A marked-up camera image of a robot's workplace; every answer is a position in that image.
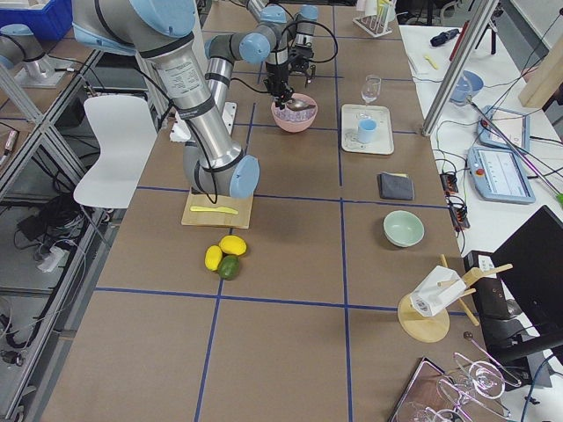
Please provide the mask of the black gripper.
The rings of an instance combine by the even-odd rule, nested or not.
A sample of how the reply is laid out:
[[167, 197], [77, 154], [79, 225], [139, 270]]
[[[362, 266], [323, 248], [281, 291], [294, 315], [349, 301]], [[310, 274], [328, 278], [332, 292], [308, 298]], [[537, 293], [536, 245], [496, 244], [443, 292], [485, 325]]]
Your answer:
[[294, 89], [289, 85], [289, 65], [287, 62], [272, 64], [266, 63], [267, 78], [264, 85], [267, 92], [273, 97], [275, 106], [283, 110], [292, 99]]
[[289, 74], [303, 76], [304, 85], [308, 86], [316, 76], [316, 64], [312, 62], [314, 53], [310, 46], [296, 45], [289, 48]]

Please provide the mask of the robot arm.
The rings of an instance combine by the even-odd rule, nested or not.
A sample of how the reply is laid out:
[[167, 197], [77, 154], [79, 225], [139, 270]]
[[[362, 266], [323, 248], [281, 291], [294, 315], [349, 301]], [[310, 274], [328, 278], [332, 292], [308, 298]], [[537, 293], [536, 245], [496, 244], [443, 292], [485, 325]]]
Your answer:
[[244, 199], [259, 183], [260, 166], [233, 141], [223, 121], [223, 104], [235, 62], [265, 63], [267, 93], [279, 108], [292, 99], [289, 73], [304, 73], [313, 56], [311, 43], [318, 10], [303, 5], [293, 19], [277, 4], [248, 1], [257, 26], [227, 33], [205, 44], [208, 66], [194, 52], [199, 30], [193, 1], [75, 1], [76, 39], [117, 55], [140, 55], [158, 73], [168, 99], [192, 135], [184, 147], [190, 185], [209, 197]]
[[258, 22], [252, 33], [239, 42], [239, 53], [250, 63], [264, 62], [267, 68], [267, 91], [282, 97], [289, 91], [289, 77], [304, 77], [309, 84], [316, 72], [313, 41], [318, 22], [318, 8], [303, 4], [291, 13], [283, 6], [267, 1], [236, 1], [248, 10]]

